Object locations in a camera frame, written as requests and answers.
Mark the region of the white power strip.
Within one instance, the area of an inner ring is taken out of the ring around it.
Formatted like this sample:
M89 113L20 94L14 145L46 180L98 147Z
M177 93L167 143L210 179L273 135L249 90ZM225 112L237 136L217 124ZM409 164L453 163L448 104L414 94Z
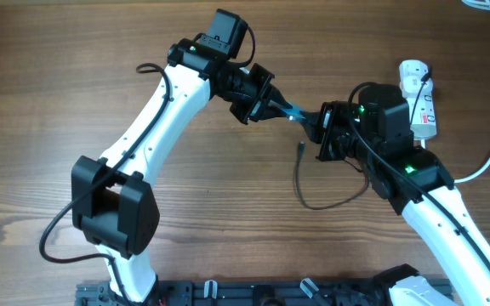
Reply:
M422 76L422 82L431 80L429 66L417 59L403 60L399 65L399 75L400 81L403 77L411 75ZM405 98L409 105L410 128L414 133L414 139L418 141L426 141L435 137L437 134L432 92L417 96L416 98Z

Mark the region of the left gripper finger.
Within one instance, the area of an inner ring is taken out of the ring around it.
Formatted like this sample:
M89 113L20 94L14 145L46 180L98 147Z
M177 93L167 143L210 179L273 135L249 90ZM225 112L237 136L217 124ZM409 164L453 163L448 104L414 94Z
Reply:
M292 105L285 100L278 88L270 85L268 93L268 106L277 109L292 109Z
M278 117L286 118L287 113L284 110L269 107L260 115L259 119L261 121L265 121L265 120L278 118Z

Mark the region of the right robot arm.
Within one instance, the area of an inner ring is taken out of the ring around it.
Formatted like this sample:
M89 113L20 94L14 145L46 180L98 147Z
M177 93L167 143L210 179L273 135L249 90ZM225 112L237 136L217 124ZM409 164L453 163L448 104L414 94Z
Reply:
M424 241L462 302L490 305L490 245L440 159L414 144L401 89L361 83L347 101L300 115L321 146L319 160L360 162L376 194Z

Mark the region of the turquoise screen smartphone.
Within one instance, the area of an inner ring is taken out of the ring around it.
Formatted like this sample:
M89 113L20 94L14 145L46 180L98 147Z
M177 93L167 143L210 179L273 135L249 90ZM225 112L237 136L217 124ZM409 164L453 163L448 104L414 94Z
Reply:
M286 105L281 106L280 111L289 121L300 123L307 122L307 118L304 115L304 110L290 102L287 102Z

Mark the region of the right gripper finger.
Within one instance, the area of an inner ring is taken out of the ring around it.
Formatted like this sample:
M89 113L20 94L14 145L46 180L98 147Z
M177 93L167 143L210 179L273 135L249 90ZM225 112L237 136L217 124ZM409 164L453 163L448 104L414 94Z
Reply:
M302 127L309 141L320 144L322 142L322 130L316 124L303 123Z
M299 122L303 125L316 126L319 121L320 113L302 110L299 112Z

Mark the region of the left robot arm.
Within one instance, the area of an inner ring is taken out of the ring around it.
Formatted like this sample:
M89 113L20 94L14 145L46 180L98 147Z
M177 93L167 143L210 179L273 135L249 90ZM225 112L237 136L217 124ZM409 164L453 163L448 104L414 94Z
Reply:
M248 23L221 8L205 33L182 39L168 64L137 67L158 72L157 89L124 135L94 160L80 157L71 170L73 226L95 245L110 271L116 303L149 305L158 283L147 247L160 212L153 195L157 176L191 119L215 96L230 102L241 123L277 117L297 120L299 108L271 85L273 74L251 60L235 61Z

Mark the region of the white charger adapter plug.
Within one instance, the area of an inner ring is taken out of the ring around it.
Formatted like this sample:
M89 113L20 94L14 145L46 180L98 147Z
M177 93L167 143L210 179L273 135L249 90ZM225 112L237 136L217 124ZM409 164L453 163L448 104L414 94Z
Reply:
M404 98L416 98L423 94L430 94L433 90L433 82L421 81L422 76L404 76L400 81L400 89Z

